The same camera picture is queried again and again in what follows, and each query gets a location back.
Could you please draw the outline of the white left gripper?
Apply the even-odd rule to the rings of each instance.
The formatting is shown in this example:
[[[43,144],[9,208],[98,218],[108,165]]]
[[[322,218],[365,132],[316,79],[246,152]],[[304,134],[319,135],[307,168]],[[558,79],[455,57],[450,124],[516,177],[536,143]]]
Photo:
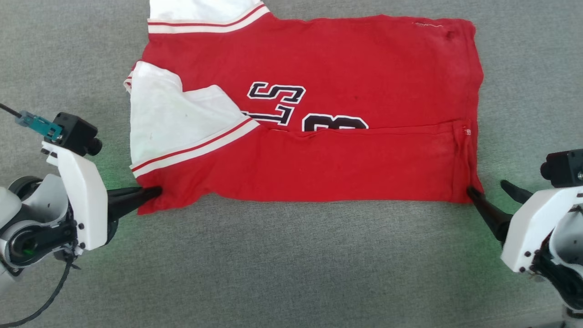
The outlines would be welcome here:
[[[46,161],[58,168],[77,222],[75,251],[92,251],[106,244],[108,223],[116,222],[162,194],[162,187],[127,187],[106,190],[96,165],[90,160],[42,142]]]

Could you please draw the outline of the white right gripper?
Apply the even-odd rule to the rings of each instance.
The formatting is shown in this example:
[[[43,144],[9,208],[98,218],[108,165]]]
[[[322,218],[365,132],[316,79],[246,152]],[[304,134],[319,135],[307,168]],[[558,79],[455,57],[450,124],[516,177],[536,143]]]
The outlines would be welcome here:
[[[501,180],[500,187],[514,201],[523,204],[512,216],[500,210],[473,186],[467,195],[485,224],[499,241],[504,242],[501,259],[513,271],[528,268],[534,253],[542,249],[548,239],[552,264],[563,265],[577,274],[582,271],[583,219],[581,212],[573,210],[582,206],[582,187],[558,188],[530,192]]]

